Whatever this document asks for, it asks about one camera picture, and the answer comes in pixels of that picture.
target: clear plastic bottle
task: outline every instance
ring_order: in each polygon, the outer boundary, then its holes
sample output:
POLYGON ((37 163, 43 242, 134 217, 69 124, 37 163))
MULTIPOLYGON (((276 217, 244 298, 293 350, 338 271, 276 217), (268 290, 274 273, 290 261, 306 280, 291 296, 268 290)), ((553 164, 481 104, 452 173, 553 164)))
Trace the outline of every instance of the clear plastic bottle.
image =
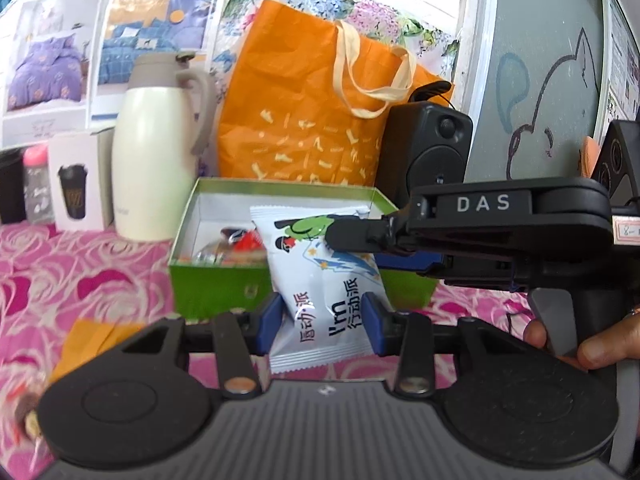
POLYGON ((47 145, 36 144, 24 150, 24 205, 31 224, 54 222, 49 184, 47 145))

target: coffee cup picture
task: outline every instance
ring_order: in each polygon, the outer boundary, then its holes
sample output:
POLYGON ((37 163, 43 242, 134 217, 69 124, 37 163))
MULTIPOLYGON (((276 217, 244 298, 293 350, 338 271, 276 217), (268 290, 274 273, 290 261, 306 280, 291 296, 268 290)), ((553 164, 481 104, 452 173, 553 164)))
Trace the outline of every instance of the coffee cup picture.
POLYGON ((83 164, 61 166, 58 170, 66 214, 72 220, 82 220, 85 215, 86 173, 83 164))
POLYGON ((0 152, 0 224, 13 224, 27 218, 23 171, 21 150, 0 152))

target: purple bed picture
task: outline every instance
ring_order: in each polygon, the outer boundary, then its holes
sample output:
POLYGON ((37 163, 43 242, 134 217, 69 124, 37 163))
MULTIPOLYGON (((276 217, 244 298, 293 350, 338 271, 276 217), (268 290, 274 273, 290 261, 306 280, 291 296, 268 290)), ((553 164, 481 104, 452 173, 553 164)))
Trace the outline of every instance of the purple bed picture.
POLYGON ((80 102, 82 53, 75 35, 34 41, 15 70, 7 92, 7 110, 17 110, 53 99, 80 102))

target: orange object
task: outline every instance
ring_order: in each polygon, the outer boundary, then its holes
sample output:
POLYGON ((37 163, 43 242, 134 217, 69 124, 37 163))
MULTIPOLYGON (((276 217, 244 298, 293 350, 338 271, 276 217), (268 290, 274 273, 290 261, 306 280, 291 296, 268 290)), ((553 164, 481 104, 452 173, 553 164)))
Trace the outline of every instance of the orange object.
POLYGON ((20 383, 13 390, 11 390, 8 394, 6 394, 6 400, 8 402, 12 402, 13 400, 20 397, 23 393, 27 391, 27 385, 25 383, 20 383))
POLYGON ((184 19, 184 11, 177 9, 169 14, 169 21, 172 23, 180 23, 184 19))
POLYGON ((600 156, 600 147, 593 137, 584 137, 580 150, 580 174, 590 178, 600 156))
POLYGON ((264 244, 257 229, 252 229, 245 232, 231 248, 233 251, 260 251, 264 250, 264 244))
POLYGON ((142 327, 143 324, 116 325, 88 319, 76 320, 62 345, 60 361, 54 368, 49 382, 57 381, 94 357, 122 343, 142 327))
POLYGON ((220 175, 370 186, 388 106, 437 80, 402 47, 265 0, 220 116, 220 175))

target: finger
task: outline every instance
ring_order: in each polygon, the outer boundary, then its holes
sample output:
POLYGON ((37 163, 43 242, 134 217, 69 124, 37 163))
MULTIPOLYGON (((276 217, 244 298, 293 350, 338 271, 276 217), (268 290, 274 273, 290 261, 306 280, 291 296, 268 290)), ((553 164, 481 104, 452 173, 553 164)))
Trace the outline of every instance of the finger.
POLYGON ((567 364, 570 364, 571 366, 573 366, 574 368, 578 368, 578 370, 582 370, 583 372, 587 371, 587 368, 585 368, 584 366, 582 366, 580 364, 580 362, 578 361, 578 359, 576 359, 575 357, 564 357, 564 356, 558 356, 558 359, 560 359, 561 361, 564 361, 567 364))
POLYGON ((629 316, 578 347, 578 361, 593 370, 640 358, 640 316, 629 316))
POLYGON ((541 321, 534 319, 524 329, 522 338, 526 343, 536 348, 544 348, 546 344, 546 329, 541 321))

